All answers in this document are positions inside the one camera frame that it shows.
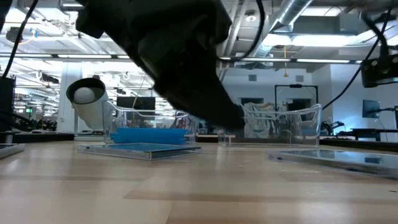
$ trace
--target wooden table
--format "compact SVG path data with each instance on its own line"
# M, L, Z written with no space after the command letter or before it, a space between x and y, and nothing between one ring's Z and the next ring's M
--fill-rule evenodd
M28 144L0 161L0 221L29 224L398 223L398 182L202 144L139 161Z

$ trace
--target ceiling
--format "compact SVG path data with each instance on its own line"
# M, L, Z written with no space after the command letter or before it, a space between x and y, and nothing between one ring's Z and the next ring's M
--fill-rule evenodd
M276 13L281 4L281 0L263 1L266 15ZM368 0L368 1L339 1L339 0L314 0L311 5L303 12L302 16L318 16L318 17L337 17L342 13L356 14L357 7L362 6L364 2L368 5L380 5L388 0ZM6 24L0 34L0 53L11 52L13 43L6 38L7 32L11 27L19 27L25 17L25 9L14 7L7 15ZM71 0L62 1L66 6L76 6L76 2ZM233 27L229 39L221 44L218 48L219 55L235 56L246 52L254 39L259 26L259 10L254 0L224 0L223 4L233 20ZM245 12L254 11L256 20L249 21ZM77 12L72 10L62 10L58 1L41 0L35 9L33 16L29 19L23 33L23 41L21 42L17 53L19 54L88 54L88 55L125 55L124 51L115 44L106 34L100 39L91 38L88 35L81 34L75 29L75 21ZM393 39L398 35L394 26L389 30L390 38ZM268 57L287 57L287 58L327 58L327 59L362 59L374 41L374 34L368 32L366 41L358 42L356 45L348 47L308 47L288 44L285 47L273 46ZM0 66L5 68L7 57L0 57ZM307 72L318 69L322 64L309 63L272 63L267 69L280 70L287 68L307 69ZM17 86L24 90L37 91L45 93L51 97L59 98L59 85L46 83L38 77L40 74L50 75L61 81L62 77L62 60L34 59L29 57L15 58L11 68L11 75L17 78ZM125 60L85 60L83 62L83 73L85 77L99 75L101 79L106 80L105 83L109 87L108 94L116 97L116 89L125 87L146 88L141 90L141 96L156 96L156 93L147 90L153 85L153 81L147 78L145 73L135 66L134 63ZM128 91L130 95L136 95L137 90Z

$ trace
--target column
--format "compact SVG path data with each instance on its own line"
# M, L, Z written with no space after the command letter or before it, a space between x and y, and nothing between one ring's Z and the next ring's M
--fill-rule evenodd
M64 62L61 77L60 104L58 109L57 131L74 133L78 131L78 116L67 98L67 89L75 81L83 78L80 62Z

